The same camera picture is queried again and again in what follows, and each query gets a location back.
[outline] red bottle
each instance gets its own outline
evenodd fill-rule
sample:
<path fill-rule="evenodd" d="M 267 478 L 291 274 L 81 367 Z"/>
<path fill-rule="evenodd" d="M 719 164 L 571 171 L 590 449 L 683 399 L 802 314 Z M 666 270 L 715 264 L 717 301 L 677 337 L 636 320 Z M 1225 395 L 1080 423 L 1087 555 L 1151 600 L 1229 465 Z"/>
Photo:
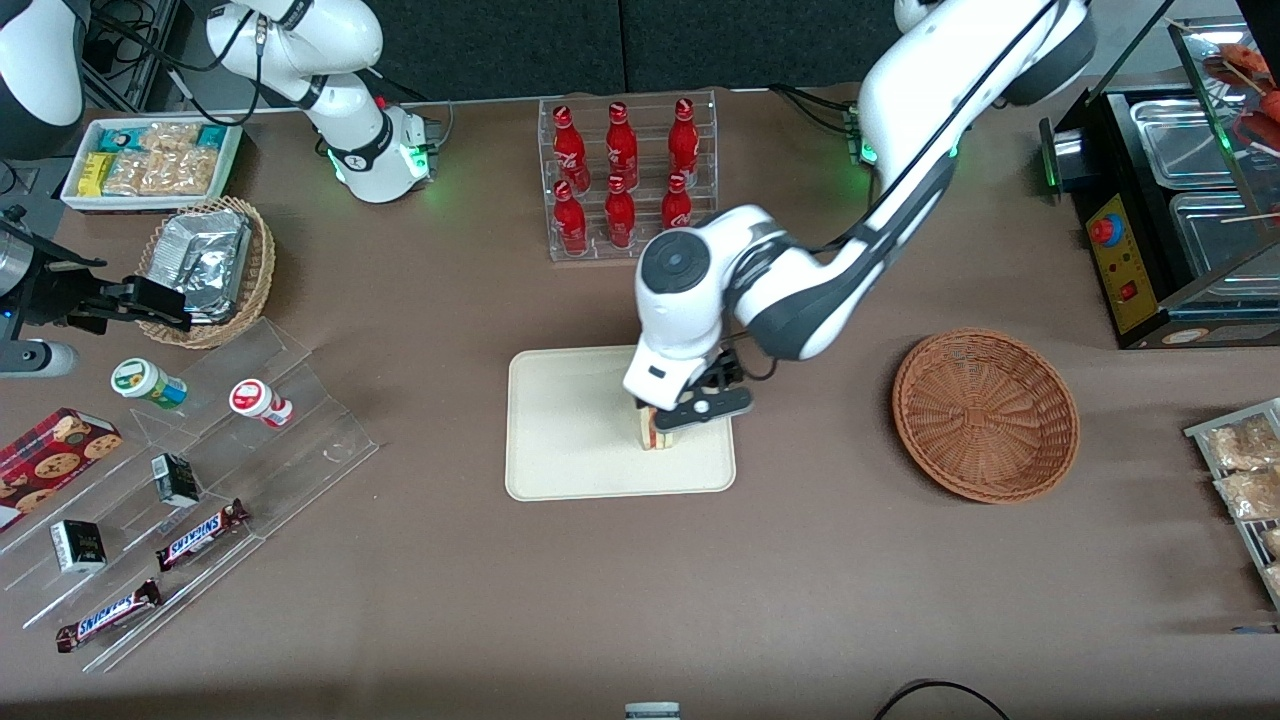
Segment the red bottle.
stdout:
<path fill-rule="evenodd" d="M 640 158 L 636 143 L 636 131 L 627 122 L 627 106 L 622 102 L 609 104 L 609 132 L 604 136 L 604 146 L 609 150 L 609 172 L 622 176 L 627 190 L 640 184 Z"/>
<path fill-rule="evenodd" d="M 626 179 L 613 173 L 609 176 L 609 197 L 604 201 L 604 217 L 609 222 L 609 242 L 614 247 L 631 247 L 631 233 L 636 228 L 636 204 L 627 192 Z"/>
<path fill-rule="evenodd" d="M 676 100 L 676 124 L 667 136 L 671 151 L 671 172 L 685 176 L 685 187 L 698 184 L 698 126 L 694 124 L 694 104 L 687 97 Z"/>
<path fill-rule="evenodd" d="M 671 173 L 667 178 L 667 195 L 662 199 L 662 227 L 664 229 L 689 227 L 689 215 L 692 211 L 694 205 L 685 192 L 685 176 Z"/>
<path fill-rule="evenodd" d="M 556 181 L 556 232 L 561 236 L 561 245 L 570 255 L 582 255 L 586 252 L 586 213 L 582 205 L 573 199 L 573 190 L 567 181 Z"/>
<path fill-rule="evenodd" d="M 561 176 L 570 182 L 576 195 L 582 195 L 591 187 L 591 172 L 586 169 L 586 143 L 582 135 L 573 127 L 573 114 L 561 105 L 552 110 L 556 123 L 556 161 Z"/>

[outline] clear acrylic bottle rack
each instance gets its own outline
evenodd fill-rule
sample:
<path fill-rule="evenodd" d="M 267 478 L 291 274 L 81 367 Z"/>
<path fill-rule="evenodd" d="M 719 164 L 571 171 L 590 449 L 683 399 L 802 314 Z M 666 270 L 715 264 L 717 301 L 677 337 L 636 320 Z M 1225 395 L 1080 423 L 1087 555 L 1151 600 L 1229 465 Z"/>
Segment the clear acrylic bottle rack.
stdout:
<path fill-rule="evenodd" d="M 305 363 L 308 351 L 270 320 L 178 373 L 189 395 L 175 410 L 140 402 L 116 423 L 125 439 L 83 477 L 0 536 L 0 583 L 6 616 L 49 637 L 155 578 L 165 602 L 109 629 L 65 656 L 84 671 L 115 666 L 138 644 L 257 550 L 285 521 L 372 455 L 378 446 L 360 421 L 329 396 Z M 244 378 L 259 378 L 293 402 L 284 428 L 230 411 L 227 396 Z M 173 452 L 191 462 L 200 502 L 160 502 L 151 459 Z M 155 551 L 239 498 L 251 518 L 166 573 Z M 49 525 L 64 519 L 96 523 L 108 565 L 92 574 L 59 571 Z"/>
<path fill-rule="evenodd" d="M 543 202 L 547 208 L 547 237 L 552 260 L 625 260 L 639 258 L 644 246 L 662 232 L 662 199 L 667 195 L 667 177 L 671 174 L 671 156 L 667 136 L 676 122 L 676 100 L 687 97 L 694 104 L 694 124 L 698 127 L 698 183 L 687 190 L 692 202 L 691 222 L 712 214 L 719 201 L 719 165 L 717 163 L 716 94 L 708 90 L 692 92 L 652 92 L 620 97 L 550 97 L 538 102 L 538 147 L 543 165 Z M 631 128 L 636 132 L 640 155 L 640 184 L 631 191 L 636 205 L 636 228 L 631 247 L 622 250 L 609 242 L 604 218 L 604 201 L 609 196 L 609 159 L 604 136 L 609 131 L 609 104 L 627 105 Z M 556 181 L 562 179 L 556 161 L 556 123 L 552 110 L 559 105 L 573 113 L 573 126 L 586 145 L 586 167 L 591 172 L 590 188 L 577 196 L 586 211 L 586 242 L 584 255 L 568 255 L 556 232 Z"/>

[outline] cookie box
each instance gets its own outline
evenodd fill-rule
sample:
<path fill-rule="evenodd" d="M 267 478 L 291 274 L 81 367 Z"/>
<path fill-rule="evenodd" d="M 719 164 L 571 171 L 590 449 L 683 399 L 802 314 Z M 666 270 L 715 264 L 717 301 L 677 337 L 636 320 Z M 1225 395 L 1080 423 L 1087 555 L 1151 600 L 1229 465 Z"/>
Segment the cookie box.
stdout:
<path fill-rule="evenodd" d="M 0 450 L 0 533 L 122 442 L 111 423 L 63 407 Z"/>

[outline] aluminum foil package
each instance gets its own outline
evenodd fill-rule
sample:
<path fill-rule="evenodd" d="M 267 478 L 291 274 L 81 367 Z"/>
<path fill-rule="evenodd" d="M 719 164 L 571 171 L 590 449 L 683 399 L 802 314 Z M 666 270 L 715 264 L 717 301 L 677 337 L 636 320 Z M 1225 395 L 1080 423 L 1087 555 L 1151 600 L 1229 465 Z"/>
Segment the aluminum foil package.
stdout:
<path fill-rule="evenodd" d="M 250 219 L 236 210 L 170 218 L 156 240 L 147 278 L 187 297 L 192 324 L 225 323 L 236 314 L 252 234 Z"/>

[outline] dark wall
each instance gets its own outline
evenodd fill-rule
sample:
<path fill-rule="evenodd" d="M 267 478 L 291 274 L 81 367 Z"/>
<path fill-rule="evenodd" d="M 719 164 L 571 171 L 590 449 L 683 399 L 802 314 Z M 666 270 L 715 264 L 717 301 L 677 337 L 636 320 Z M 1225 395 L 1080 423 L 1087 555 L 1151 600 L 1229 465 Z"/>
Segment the dark wall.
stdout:
<path fill-rule="evenodd" d="M 623 91 L 617 0 L 366 3 L 378 69 L 433 100 Z"/>
<path fill-rule="evenodd" d="M 621 4 L 632 92 L 856 81 L 899 37 L 888 0 Z"/>
<path fill-rule="evenodd" d="M 899 35 L 888 0 L 366 1 L 379 69 L 433 100 L 823 86 L 861 79 Z"/>

